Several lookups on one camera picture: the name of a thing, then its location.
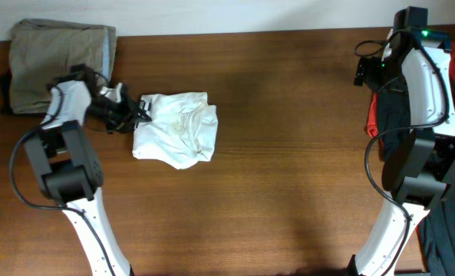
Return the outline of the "white t-shirt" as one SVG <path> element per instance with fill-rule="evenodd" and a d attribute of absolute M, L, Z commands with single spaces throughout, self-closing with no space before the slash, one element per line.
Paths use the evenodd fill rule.
<path fill-rule="evenodd" d="M 152 121 L 134 130 L 134 158 L 159 160 L 175 169 L 212 159 L 219 121 L 216 106 L 208 104 L 208 93 L 142 97 L 152 102 L 152 111 L 147 113 Z"/>

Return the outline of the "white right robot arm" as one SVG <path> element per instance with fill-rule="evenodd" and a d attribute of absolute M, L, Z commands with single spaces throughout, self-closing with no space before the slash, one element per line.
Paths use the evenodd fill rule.
<path fill-rule="evenodd" d="M 397 149 L 385 160 L 381 183 L 369 166 L 369 182 L 384 204 L 362 249 L 351 257 L 348 275 L 393 275 L 397 260 L 417 225 L 432 208 L 455 190 L 455 105 L 450 86 L 450 39 L 431 31 L 398 30 L 382 44 L 382 58 L 363 54 L 356 84 L 373 73 L 388 81 L 377 93 L 401 83 L 410 121 L 373 137 L 364 156 L 386 136 L 405 132 Z"/>

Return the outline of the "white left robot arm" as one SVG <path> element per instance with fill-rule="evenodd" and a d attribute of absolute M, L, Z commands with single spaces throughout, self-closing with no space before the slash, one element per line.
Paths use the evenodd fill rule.
<path fill-rule="evenodd" d="M 104 207 L 104 174 L 83 125 L 94 107 L 111 110 L 109 93 L 91 94 L 82 80 L 51 89 L 44 120 L 22 141 L 42 195 L 73 225 L 94 275 L 134 274 L 111 228 Z"/>

